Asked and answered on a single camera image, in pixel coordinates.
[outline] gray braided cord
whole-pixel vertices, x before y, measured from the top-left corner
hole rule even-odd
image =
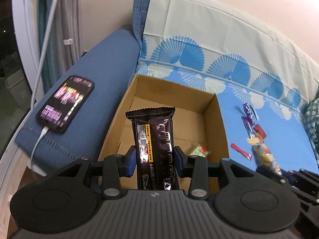
[[[41,77],[41,74],[42,74],[42,68],[43,68],[43,64],[44,64],[44,59],[45,59],[45,55],[47,53],[47,45],[48,45],[49,38],[50,38],[50,32],[51,32],[51,27],[52,27],[52,23],[53,23],[53,19],[54,19],[54,13],[55,13],[55,8],[56,8],[57,3],[58,3],[58,0],[52,0],[50,13],[49,13],[49,17],[48,17],[48,20],[47,20],[47,27],[45,29],[44,40],[43,40],[42,49],[41,49],[38,75],[37,75],[37,79],[35,81],[33,93],[32,93],[32,96],[31,96],[31,105],[30,105],[31,111],[34,110],[35,96],[37,94],[39,81],[40,81],[40,77]]]

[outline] gray ribbed panel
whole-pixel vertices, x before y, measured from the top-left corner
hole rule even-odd
[[[13,239],[298,239],[291,231],[253,235],[219,220],[205,201],[182,191],[129,191],[121,199],[106,200],[98,213],[74,230],[41,235],[19,230]]]

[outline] yellow strip with text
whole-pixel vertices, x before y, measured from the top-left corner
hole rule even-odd
[[[148,161],[150,163],[153,162],[153,154],[152,154],[152,142],[151,142],[151,131],[150,131],[150,125],[145,125],[145,131],[146,131],[146,139],[147,139],[147,152],[148,152]]]

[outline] blue armrest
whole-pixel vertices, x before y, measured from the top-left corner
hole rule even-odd
[[[92,80],[94,90],[84,102],[64,134],[51,131],[40,141],[33,161],[50,173],[88,156],[98,159],[107,130],[134,73],[140,47],[133,33],[120,29],[87,52],[69,69],[38,103],[15,142],[30,157],[43,126],[36,121],[42,105],[70,75]]]

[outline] teal curtain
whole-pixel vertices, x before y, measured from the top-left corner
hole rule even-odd
[[[38,0],[38,32],[39,50],[41,52],[47,19],[51,8],[52,0]],[[51,34],[47,47],[47,55],[42,70],[42,82],[44,93],[47,93],[55,82],[61,77],[57,56],[55,23],[51,28]]]

